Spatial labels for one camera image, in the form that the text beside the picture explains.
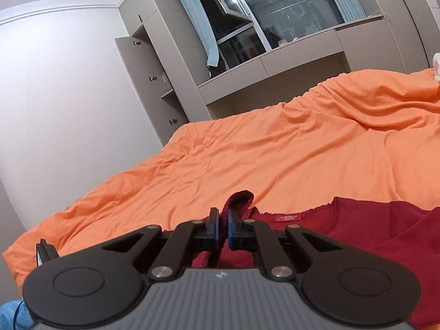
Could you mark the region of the dark red knit top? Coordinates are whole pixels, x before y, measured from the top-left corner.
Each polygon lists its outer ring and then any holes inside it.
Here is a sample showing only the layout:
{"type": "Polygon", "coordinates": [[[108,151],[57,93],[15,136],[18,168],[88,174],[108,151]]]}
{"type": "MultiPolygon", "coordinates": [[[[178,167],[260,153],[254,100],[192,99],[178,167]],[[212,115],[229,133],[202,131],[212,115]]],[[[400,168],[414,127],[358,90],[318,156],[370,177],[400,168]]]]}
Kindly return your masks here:
{"type": "Polygon", "coordinates": [[[274,230],[289,224],[372,252],[408,267],[421,283],[421,300],[413,316],[417,329],[439,328],[439,209],[423,210],[404,201],[378,203],[335,197],[323,206],[295,214],[262,213],[252,206],[250,191],[229,197],[220,214],[227,225],[233,207],[240,219],[264,221],[274,230]]]}

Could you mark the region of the blue cloth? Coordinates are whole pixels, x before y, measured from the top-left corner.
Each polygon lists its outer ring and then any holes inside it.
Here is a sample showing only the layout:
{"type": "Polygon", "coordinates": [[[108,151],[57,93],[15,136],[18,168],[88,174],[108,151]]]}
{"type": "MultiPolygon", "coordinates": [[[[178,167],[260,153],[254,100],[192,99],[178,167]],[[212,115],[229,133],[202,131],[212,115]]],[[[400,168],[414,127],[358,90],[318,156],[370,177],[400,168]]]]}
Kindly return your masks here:
{"type": "Polygon", "coordinates": [[[34,325],[24,301],[14,300],[0,306],[1,330],[28,330],[34,325]]]}

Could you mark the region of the open wardrobe door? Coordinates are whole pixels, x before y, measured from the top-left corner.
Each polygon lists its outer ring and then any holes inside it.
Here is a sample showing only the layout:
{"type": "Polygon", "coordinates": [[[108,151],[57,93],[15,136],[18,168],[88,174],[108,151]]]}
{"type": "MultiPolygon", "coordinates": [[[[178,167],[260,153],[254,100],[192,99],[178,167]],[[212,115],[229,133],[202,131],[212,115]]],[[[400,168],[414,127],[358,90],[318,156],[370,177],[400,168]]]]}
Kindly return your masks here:
{"type": "Polygon", "coordinates": [[[151,43],[134,37],[115,40],[138,96],[163,145],[189,122],[151,43]]]}

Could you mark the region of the orange bed cover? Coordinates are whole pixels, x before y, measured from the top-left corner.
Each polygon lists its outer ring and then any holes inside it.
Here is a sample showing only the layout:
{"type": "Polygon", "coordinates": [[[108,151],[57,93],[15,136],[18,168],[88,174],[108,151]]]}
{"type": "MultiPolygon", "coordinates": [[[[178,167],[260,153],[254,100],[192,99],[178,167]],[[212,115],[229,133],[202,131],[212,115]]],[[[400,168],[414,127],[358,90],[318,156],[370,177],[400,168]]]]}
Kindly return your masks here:
{"type": "Polygon", "coordinates": [[[439,205],[439,81],[361,70],[287,103],[185,124],[156,155],[47,217],[3,252],[21,285],[45,238],[61,255],[147,224],[204,218],[237,191],[260,211],[296,213],[335,197],[439,205]]]}

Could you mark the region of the beige built-in wardrobe unit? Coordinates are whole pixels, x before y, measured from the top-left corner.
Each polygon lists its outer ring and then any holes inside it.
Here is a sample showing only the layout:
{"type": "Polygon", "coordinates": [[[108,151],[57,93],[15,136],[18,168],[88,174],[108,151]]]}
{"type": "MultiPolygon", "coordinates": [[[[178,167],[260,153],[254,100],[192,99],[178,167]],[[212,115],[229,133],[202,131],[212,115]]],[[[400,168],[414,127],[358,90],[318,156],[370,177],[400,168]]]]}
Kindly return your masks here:
{"type": "Polygon", "coordinates": [[[152,44],[189,122],[219,119],[302,94],[342,72],[417,72],[439,36],[427,0],[359,0],[367,17],[344,22],[221,71],[180,0],[122,0],[126,37],[152,44]]]}

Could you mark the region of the white cream garment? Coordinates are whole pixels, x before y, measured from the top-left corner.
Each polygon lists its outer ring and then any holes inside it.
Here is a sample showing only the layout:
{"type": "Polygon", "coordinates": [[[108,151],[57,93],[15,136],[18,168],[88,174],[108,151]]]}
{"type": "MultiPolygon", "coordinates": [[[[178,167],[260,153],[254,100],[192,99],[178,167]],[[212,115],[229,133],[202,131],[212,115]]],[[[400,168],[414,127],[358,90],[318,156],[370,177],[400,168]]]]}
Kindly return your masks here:
{"type": "Polygon", "coordinates": [[[440,81],[440,53],[437,52],[433,56],[433,70],[435,79],[440,81]]]}

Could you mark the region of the light blue left curtain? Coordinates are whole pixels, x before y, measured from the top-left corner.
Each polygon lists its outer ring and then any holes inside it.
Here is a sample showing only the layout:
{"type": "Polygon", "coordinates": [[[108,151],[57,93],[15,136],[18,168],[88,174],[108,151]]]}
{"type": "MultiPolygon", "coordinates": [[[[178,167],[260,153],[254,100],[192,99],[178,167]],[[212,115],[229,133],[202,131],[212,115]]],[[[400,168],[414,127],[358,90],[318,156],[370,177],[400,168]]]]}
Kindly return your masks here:
{"type": "Polygon", "coordinates": [[[207,55],[207,67],[219,65],[219,49],[216,38],[207,17],[205,9],[200,0],[180,0],[186,14],[188,15],[196,33],[201,40],[207,55]]]}

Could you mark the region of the dark window with frame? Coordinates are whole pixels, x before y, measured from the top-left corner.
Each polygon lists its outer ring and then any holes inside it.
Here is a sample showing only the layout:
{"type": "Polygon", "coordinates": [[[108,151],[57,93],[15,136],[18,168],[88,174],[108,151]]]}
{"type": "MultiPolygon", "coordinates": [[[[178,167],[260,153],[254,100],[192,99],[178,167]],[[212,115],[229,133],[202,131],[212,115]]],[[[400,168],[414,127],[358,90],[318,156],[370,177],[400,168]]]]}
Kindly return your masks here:
{"type": "Polygon", "coordinates": [[[344,23],[335,0],[201,0],[225,71],[344,23]]]}

